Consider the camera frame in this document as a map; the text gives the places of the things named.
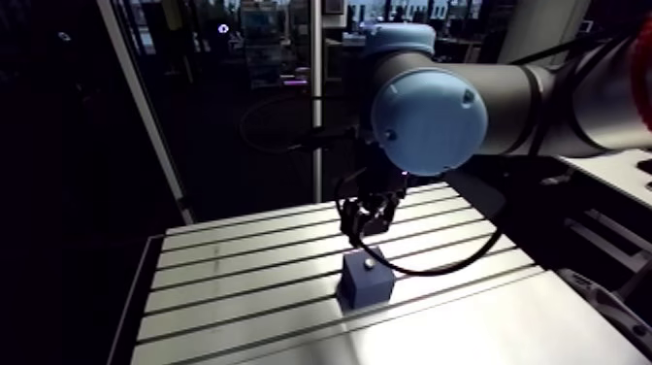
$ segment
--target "blue block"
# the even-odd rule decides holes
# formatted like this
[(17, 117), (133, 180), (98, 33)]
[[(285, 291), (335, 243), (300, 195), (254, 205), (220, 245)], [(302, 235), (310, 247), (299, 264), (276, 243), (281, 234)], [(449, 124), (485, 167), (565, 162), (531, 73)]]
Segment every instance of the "blue block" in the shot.
[[(384, 257), (380, 249), (374, 252)], [(365, 260), (372, 259), (363, 250), (344, 255), (341, 294), (351, 309), (367, 307), (389, 300), (394, 289), (392, 269), (375, 262), (373, 268), (365, 266)]]

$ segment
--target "metal frame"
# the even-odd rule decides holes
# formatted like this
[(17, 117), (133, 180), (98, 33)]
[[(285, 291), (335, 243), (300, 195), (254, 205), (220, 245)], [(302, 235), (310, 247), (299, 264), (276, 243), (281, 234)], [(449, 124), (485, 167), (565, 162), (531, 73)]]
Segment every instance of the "metal frame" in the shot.
[(141, 86), (141, 80), (134, 66), (134, 62), (131, 59), (129, 48), (124, 41), (122, 32), (120, 31), (117, 18), (115, 17), (114, 7), (111, 4), (111, 0), (97, 0), (97, 6), (100, 9), (102, 14), (102, 19), (104, 24), (107, 27), (107, 32), (111, 38), (111, 42), (114, 46), (115, 55), (117, 60), (120, 63), (122, 72), (124, 73), (124, 78), (127, 80), (131, 94), (134, 97), (134, 102), (138, 108), (138, 112), (141, 115), (143, 124), (149, 136), (149, 140), (154, 148), (158, 163), (163, 169), (163, 174), (165, 175), (165, 180), (168, 182), (170, 190), (175, 197), (175, 200), (178, 202), (178, 208), (183, 218), (185, 224), (192, 224), (194, 218), (192, 213), (185, 207), (179, 206), (179, 202), (183, 199), (183, 189), (181, 187), (181, 182), (177, 175), (174, 163), (170, 154), (168, 153), (165, 140), (158, 129), (154, 113), (149, 105), (149, 101), (143, 91)]
[[(322, 17), (320, 2), (310, 2), (310, 84), (312, 96), (312, 126), (321, 126), (322, 89)], [(312, 153), (312, 199), (321, 203), (322, 153), (316, 149)]]

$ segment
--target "glass panel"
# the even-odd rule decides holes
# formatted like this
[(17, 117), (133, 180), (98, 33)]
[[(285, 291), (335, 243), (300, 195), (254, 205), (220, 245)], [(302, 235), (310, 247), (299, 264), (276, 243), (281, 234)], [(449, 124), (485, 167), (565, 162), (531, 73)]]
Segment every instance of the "glass panel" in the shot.
[(311, 201), (310, 155), (275, 154), (311, 127), (309, 4), (117, 3), (196, 220)]

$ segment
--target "metal surface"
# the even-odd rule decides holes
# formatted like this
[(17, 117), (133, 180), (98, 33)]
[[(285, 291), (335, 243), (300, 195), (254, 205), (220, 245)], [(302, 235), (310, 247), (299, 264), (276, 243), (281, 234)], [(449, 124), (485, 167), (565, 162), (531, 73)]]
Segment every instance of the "metal surface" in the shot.
[[(111, 5), (111, 0), (97, 0), (97, 5), (102, 14), (102, 19), (104, 24), (107, 27), (107, 32), (111, 38), (111, 42), (114, 45), (115, 55), (117, 56), (118, 61), (120, 62), (120, 67), (124, 73), (124, 78), (127, 80), (131, 94), (134, 97), (134, 103), (138, 107), (138, 112), (143, 119), (143, 124), (145, 125), (145, 130), (149, 136), (149, 140), (156, 152), (156, 158), (158, 163), (163, 169), (165, 175), (165, 180), (168, 182), (168, 186), (172, 190), (175, 200), (180, 201), (183, 198), (183, 189), (179, 178), (177, 177), (177, 171), (175, 169), (172, 158), (168, 153), (163, 136), (158, 131), (158, 126), (154, 118), (143, 87), (141, 86), (141, 81), (138, 77), (134, 63), (129, 56), (129, 49), (122, 38), (122, 33), (120, 33), (120, 28), (115, 18), (114, 9)], [(188, 209), (181, 209), (181, 217), (185, 224), (192, 224), (194, 219), (192, 213)]]
[(245, 364), (423, 363), (649, 362), (555, 274), (547, 272)]
[(591, 158), (560, 159), (652, 209), (652, 191), (645, 187), (652, 177), (636, 167), (639, 161), (649, 158), (652, 153), (632, 149)]
[[(408, 191), (389, 232), (366, 238), (368, 244), (380, 245), (385, 256), (398, 265), (423, 270), (461, 260), (475, 252), (495, 229), (444, 184), (416, 190)], [(342, 254), (352, 248), (338, 234), (338, 223), (329, 220), (334, 217), (333, 209), (315, 207), (283, 210), (278, 217), (252, 215), (200, 225), (199, 229), (167, 237), (132, 363), (384, 363), (395, 361), (397, 355), (411, 356), (405, 351), (439, 361), (447, 357), (439, 357), (433, 345), (439, 346), (438, 336), (446, 337), (446, 331), (454, 334), (447, 344), (442, 343), (449, 347), (446, 356), (452, 355), (454, 348), (473, 348), (469, 352), (480, 348), (485, 356), (492, 354), (490, 359), (495, 362), (509, 363), (518, 359), (514, 353), (521, 353), (520, 344), (512, 345), (525, 337), (527, 349), (542, 342), (543, 349), (535, 349), (540, 363), (547, 359), (551, 360), (547, 363), (560, 363), (554, 361), (561, 355), (541, 354), (555, 350), (561, 342), (555, 340), (557, 331), (568, 331), (578, 349), (600, 347), (589, 354), (573, 352), (572, 359), (598, 358), (601, 351), (640, 359), (615, 330), (562, 283), (554, 282), (554, 277), (546, 280), (553, 281), (551, 287), (538, 282), (526, 285), (524, 292), (519, 291), (525, 298), (516, 293), (490, 297), (487, 311), (473, 308), (475, 305), (464, 307), (461, 312), (465, 314), (457, 315), (473, 321), (460, 321), (462, 327), (453, 320), (456, 315), (446, 320), (412, 319), (425, 314), (437, 316), (440, 308), (450, 306), (438, 305), (455, 303), (484, 290), (493, 293), (500, 285), (527, 282), (527, 278), (541, 275), (543, 271), (507, 237), (476, 263), (451, 275), (413, 278), (395, 273), (397, 282), (389, 302), (348, 310), (335, 293)], [(544, 296), (545, 305), (539, 305)], [(494, 313), (503, 302), (515, 309)], [(521, 305), (528, 309), (519, 309)], [(557, 317), (563, 305), (576, 306), (581, 313)], [(585, 317), (591, 321), (588, 329), (597, 332), (582, 332), (580, 336), (577, 328), (580, 323), (585, 325), (580, 321)], [(507, 325), (500, 324), (499, 319)], [(462, 332), (471, 335), (465, 340), (460, 337)], [(376, 356), (377, 351), (393, 350), (396, 353), (384, 359)], [(571, 344), (561, 350), (568, 355)], [(459, 356), (471, 360), (473, 354)], [(604, 361), (613, 359), (609, 356), (614, 355), (603, 356)]]
[[(612, 50), (573, 96), (577, 122), (593, 141), (608, 149), (652, 146), (652, 132), (643, 123), (632, 97), (634, 46), (630, 43)], [(649, 72), (647, 84), (652, 87)]]

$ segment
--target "blue joint cap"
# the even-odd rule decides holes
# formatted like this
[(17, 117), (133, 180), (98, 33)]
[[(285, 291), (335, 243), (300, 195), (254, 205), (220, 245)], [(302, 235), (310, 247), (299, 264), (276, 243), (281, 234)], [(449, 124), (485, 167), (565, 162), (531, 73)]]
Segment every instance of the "blue joint cap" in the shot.
[(487, 110), (477, 90), (437, 68), (399, 75), (372, 105), (372, 129), (399, 168), (434, 176), (466, 162), (487, 131)]
[(380, 23), (365, 28), (363, 57), (397, 50), (435, 54), (435, 30), (425, 24)]

